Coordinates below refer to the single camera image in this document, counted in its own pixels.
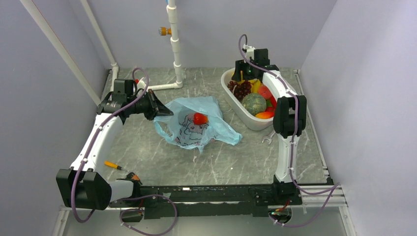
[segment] marble surface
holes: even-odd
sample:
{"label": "marble surface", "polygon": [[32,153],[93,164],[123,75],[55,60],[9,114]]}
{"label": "marble surface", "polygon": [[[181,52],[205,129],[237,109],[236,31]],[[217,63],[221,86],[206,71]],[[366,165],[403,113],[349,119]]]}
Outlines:
{"label": "marble surface", "polygon": [[[261,143],[272,127],[262,131],[248,129],[224,99],[220,86],[223,72],[230,68],[186,68],[183,88],[156,91],[156,96],[168,103],[178,97],[214,96],[219,100],[224,120],[243,138],[236,146],[220,141],[208,144],[202,154],[197,149],[185,150],[168,144],[160,137],[151,121],[142,114],[127,119],[122,132],[116,137],[109,161],[135,172],[145,185],[205,185],[205,184],[259,184],[271,183],[277,167],[278,140],[271,145]],[[280,68],[282,76],[299,93],[299,85],[291,68]],[[147,68],[150,85],[175,81],[172,68]],[[143,74],[138,71],[136,78]],[[110,89],[110,78],[103,96]],[[131,79],[131,69],[121,69],[119,78]],[[297,156],[299,183],[326,182],[322,162],[310,123],[307,123]],[[102,175],[113,181],[126,172],[104,168]]]}

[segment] black base frame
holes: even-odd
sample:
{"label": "black base frame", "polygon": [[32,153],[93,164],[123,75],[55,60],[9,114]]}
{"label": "black base frame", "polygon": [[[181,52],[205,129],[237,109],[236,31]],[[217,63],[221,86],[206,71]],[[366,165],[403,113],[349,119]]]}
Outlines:
{"label": "black base frame", "polygon": [[[252,215],[267,217],[268,206],[301,205],[300,191],[291,183],[279,183],[274,176],[272,184],[195,185],[195,186],[140,186],[135,183],[134,197],[160,194],[169,197],[177,207],[178,216]],[[163,198],[138,201],[117,200],[109,207],[145,207],[145,219],[172,217],[172,205]],[[126,222],[139,221],[130,214],[123,215]]]}

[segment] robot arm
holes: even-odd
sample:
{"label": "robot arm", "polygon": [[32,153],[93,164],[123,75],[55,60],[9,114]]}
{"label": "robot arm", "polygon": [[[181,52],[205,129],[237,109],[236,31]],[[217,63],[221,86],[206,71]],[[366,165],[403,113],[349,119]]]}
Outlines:
{"label": "robot arm", "polygon": [[[114,92],[109,93],[98,105],[94,127],[82,151],[69,169],[59,170],[56,179],[66,207],[71,207],[71,188],[75,181],[75,174],[80,168],[81,161],[85,158],[85,153],[97,128],[113,112],[136,99],[136,94],[133,93],[133,83],[132,80],[115,80]],[[139,184],[138,181],[121,179],[107,182],[100,174],[103,171],[104,161],[110,153],[112,143],[116,135],[122,130],[124,122],[131,114],[140,113],[143,113],[148,120],[153,120],[155,116],[173,115],[172,111],[166,108],[156,98],[153,91],[149,89],[134,105],[112,117],[99,132],[87,162],[81,170],[75,193],[76,207],[104,210],[110,202],[132,196],[134,185]]]}
{"label": "robot arm", "polygon": [[[297,95],[295,90],[288,82],[282,78],[281,73],[276,65],[271,65],[268,59],[268,49],[255,49],[252,46],[244,45],[243,51],[245,57],[251,63],[272,72],[266,73],[257,69],[245,60],[237,60],[235,72],[232,80],[240,81],[258,78],[271,91],[272,96],[277,99],[277,107],[273,118],[273,128],[279,138],[278,166],[275,177],[279,183],[291,183],[290,163],[292,159],[292,172],[294,179],[296,178],[295,164],[297,159],[297,144],[299,136],[305,129],[307,100],[303,95]],[[298,128],[297,135],[294,137],[293,155],[291,156],[291,141],[295,130],[295,99],[289,93],[294,94],[298,99]]]}

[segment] blue plastic bag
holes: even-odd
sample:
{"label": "blue plastic bag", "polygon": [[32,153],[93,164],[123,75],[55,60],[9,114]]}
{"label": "blue plastic bag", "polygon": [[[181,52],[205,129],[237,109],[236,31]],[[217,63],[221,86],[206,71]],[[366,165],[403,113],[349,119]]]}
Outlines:
{"label": "blue plastic bag", "polygon": [[[214,97],[181,97],[165,105],[173,113],[169,117],[155,117],[156,132],[168,143],[185,149],[198,148],[200,153],[212,139],[236,145],[242,139],[228,123],[223,120],[219,102]],[[196,125],[193,116],[198,112],[208,117],[208,123]],[[167,125],[168,133],[160,122]]]}

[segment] metal wrench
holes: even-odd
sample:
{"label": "metal wrench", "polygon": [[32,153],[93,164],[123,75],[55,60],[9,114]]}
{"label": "metal wrench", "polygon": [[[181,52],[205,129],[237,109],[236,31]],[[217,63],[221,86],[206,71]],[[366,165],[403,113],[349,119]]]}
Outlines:
{"label": "metal wrench", "polygon": [[270,145],[270,144],[272,143],[272,138],[273,138],[274,134],[276,134],[276,132],[275,132],[275,130],[272,130],[272,131],[270,132],[270,134],[265,135],[265,136],[262,138],[262,143],[264,143],[264,141],[265,141],[265,140],[268,140],[268,145]]}

